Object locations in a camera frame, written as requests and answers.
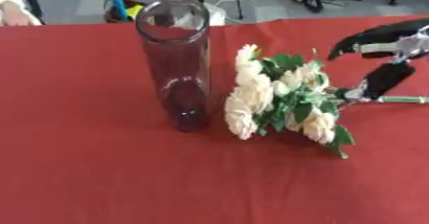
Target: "glass vase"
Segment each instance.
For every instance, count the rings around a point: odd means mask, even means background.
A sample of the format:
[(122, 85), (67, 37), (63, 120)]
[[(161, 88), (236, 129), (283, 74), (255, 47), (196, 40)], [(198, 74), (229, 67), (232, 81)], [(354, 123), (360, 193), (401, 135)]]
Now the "glass vase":
[(158, 0), (136, 18), (157, 96), (184, 132), (208, 120), (209, 22), (208, 10), (195, 0)]

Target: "table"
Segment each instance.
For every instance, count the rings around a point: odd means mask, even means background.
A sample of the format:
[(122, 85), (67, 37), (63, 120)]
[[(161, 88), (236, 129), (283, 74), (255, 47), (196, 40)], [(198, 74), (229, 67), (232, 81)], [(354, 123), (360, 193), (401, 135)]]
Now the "table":
[[(213, 28), (212, 123), (172, 130), (130, 24), (1, 28), (0, 223), (427, 223), (429, 108), (353, 106), (348, 160), (300, 134), (242, 142), (222, 120), (245, 43), (326, 56), (343, 36), (406, 18), (285, 20)], [(354, 85), (380, 60), (344, 56)], [(429, 95), (426, 60), (394, 90)]]

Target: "cream flower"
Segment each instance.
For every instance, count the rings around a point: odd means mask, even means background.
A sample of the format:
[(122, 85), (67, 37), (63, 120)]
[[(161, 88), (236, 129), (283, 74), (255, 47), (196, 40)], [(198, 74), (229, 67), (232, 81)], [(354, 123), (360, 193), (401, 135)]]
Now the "cream flower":
[(283, 82), (276, 80), (272, 83), (273, 89), (274, 89), (274, 95), (278, 97), (284, 97), (285, 95), (289, 94), (291, 90), (287, 85), (285, 85)]
[(237, 96), (250, 107), (253, 113), (261, 114), (274, 98), (270, 78), (267, 75), (250, 77), (237, 88)]
[(238, 67), (236, 83), (239, 86), (246, 85), (248, 82), (251, 82), (252, 79), (257, 76), (263, 69), (259, 61), (247, 61), (246, 64), (243, 64)]
[(290, 90), (296, 90), (303, 83), (303, 75), (299, 69), (295, 72), (286, 71), (280, 78), (280, 81)]
[[(329, 79), (327, 75), (321, 73), (319, 68), (315, 68), (311, 62), (304, 64), (298, 68), (297, 73), (301, 73), (303, 77), (303, 83), (308, 86), (314, 92), (323, 92), (329, 86)], [(321, 83), (319, 76), (325, 77), (325, 82)]]
[(225, 121), (230, 131), (241, 140), (249, 139), (258, 130), (258, 125), (252, 118), (252, 111), (236, 92), (226, 100), (225, 112)]
[(304, 121), (304, 134), (309, 139), (321, 145), (326, 145), (331, 143), (335, 138), (335, 132), (333, 131), (335, 117), (330, 113), (322, 113), (319, 111), (316, 111)]
[(240, 66), (246, 65), (247, 62), (252, 59), (252, 56), (257, 48), (258, 46), (256, 44), (246, 44), (241, 50), (238, 51), (236, 56), (236, 70), (239, 70)]

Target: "flower bouquet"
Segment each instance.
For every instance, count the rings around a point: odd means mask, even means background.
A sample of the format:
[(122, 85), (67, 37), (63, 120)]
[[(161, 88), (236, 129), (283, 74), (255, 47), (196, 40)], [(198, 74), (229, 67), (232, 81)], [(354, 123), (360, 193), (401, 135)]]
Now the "flower bouquet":
[[(354, 145), (349, 131), (337, 124), (342, 89), (329, 86), (320, 60), (277, 54), (260, 59), (256, 45), (246, 45), (236, 57), (236, 84), (225, 102), (225, 120), (232, 133), (247, 140), (254, 133), (302, 131), (310, 140), (346, 159), (342, 145)], [(377, 102), (427, 102), (426, 98), (381, 97)]]

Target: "person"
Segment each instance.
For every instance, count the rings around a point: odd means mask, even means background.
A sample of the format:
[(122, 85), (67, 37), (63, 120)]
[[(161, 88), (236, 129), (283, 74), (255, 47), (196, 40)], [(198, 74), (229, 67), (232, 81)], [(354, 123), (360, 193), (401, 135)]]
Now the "person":
[(0, 26), (40, 25), (40, 21), (25, 9), (24, 0), (0, 0)]

